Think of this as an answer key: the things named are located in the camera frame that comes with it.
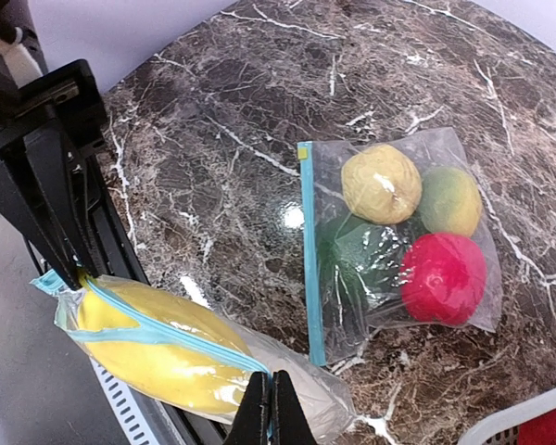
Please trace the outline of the white toy radish green leaves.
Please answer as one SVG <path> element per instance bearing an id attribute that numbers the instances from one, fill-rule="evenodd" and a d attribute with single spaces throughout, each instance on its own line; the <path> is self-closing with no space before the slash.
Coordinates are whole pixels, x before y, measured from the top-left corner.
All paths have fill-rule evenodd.
<path id="1" fill-rule="evenodd" d="M 270 371 L 289 373 L 311 433 L 320 444 L 340 437 L 356 418 L 348 385 L 311 363 L 279 340 L 233 321 L 229 326 L 246 343 L 254 359 Z"/>

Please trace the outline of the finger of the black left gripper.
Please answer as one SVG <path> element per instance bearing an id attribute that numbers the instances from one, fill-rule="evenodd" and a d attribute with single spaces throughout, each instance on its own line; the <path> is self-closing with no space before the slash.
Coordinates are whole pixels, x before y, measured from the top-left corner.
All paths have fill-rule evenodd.
<path id="1" fill-rule="evenodd" d="M 25 136 L 27 159 L 57 228 L 52 267 L 68 281 L 98 273 L 103 262 L 89 225 L 88 167 L 82 151 L 59 124 Z"/>
<path id="2" fill-rule="evenodd" d="M 0 213 L 24 235 L 71 289 L 78 290 L 76 266 L 63 244 L 44 194 L 26 159 L 0 158 Z"/>

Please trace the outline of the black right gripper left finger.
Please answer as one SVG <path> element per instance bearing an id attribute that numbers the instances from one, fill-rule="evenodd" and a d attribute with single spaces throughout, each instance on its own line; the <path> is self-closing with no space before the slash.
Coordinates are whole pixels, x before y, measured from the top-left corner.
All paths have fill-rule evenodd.
<path id="1" fill-rule="evenodd" d="M 266 373 L 251 375 L 224 445 L 264 445 L 270 422 L 270 378 Z"/>

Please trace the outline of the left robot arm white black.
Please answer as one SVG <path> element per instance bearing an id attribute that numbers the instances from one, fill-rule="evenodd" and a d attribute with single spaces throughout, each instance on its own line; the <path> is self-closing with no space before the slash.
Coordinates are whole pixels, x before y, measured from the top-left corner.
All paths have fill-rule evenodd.
<path id="1" fill-rule="evenodd" d="M 46 71 L 25 2 L 0 1 L 0 214 L 73 289 L 98 272 L 89 159 L 106 120 L 88 62 Z"/>

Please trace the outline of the red toy apple large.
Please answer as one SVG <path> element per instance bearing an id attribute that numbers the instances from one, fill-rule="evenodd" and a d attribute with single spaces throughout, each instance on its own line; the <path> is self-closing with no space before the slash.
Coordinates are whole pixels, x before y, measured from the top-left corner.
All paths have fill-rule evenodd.
<path id="1" fill-rule="evenodd" d="M 483 299 L 487 265 L 475 242 L 463 235 L 420 236 L 405 253 L 402 302 L 422 323 L 465 324 Z"/>

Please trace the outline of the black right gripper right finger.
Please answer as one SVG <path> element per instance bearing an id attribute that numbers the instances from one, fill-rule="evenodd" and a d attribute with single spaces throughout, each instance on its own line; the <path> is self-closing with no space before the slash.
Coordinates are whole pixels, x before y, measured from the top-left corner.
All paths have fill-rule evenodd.
<path id="1" fill-rule="evenodd" d="M 315 445 L 289 373 L 278 371 L 272 377 L 271 444 Z"/>

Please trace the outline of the dark green toy pepper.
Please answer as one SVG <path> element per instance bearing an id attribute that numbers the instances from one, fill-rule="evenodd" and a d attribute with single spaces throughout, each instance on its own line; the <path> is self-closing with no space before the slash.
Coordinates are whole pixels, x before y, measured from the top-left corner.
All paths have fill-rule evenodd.
<path id="1" fill-rule="evenodd" d="M 319 224 L 316 242 L 320 285 L 330 302 L 365 314 L 400 300 L 406 231 L 348 214 Z"/>

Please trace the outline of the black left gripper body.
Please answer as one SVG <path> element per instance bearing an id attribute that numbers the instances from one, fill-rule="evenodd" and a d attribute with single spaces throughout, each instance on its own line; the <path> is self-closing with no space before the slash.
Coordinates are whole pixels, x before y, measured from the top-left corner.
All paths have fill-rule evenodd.
<path id="1" fill-rule="evenodd" d="M 22 87 L 20 103 L 0 121 L 0 160 L 17 163 L 13 184 L 0 184 L 0 198 L 28 193 L 39 201 L 39 184 L 24 166 L 24 138 L 53 123 L 62 136 L 62 152 L 72 178 L 70 196 L 85 195 L 89 204 L 107 201 L 107 187 L 95 154 L 104 149 L 102 126 L 107 120 L 89 63 L 78 59 Z"/>

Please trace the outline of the large clear zip bag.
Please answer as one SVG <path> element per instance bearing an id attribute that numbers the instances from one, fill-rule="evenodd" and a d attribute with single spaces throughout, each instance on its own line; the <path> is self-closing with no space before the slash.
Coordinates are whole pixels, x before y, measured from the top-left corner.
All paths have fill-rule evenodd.
<path id="1" fill-rule="evenodd" d="M 314 363 L 359 353 L 377 329 L 496 329 L 499 257 L 453 129 L 301 142 L 297 156 Z"/>

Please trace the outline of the small clear zip bag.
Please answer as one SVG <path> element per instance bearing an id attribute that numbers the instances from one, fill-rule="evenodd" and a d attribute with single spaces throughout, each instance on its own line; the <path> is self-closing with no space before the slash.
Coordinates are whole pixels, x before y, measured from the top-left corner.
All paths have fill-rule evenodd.
<path id="1" fill-rule="evenodd" d="M 69 288 L 55 271 L 32 280 L 57 300 L 56 326 L 146 396 L 230 424 L 254 373 L 286 371 L 318 442 L 353 422 L 347 385 L 280 341 L 137 281 L 81 275 L 80 284 Z"/>

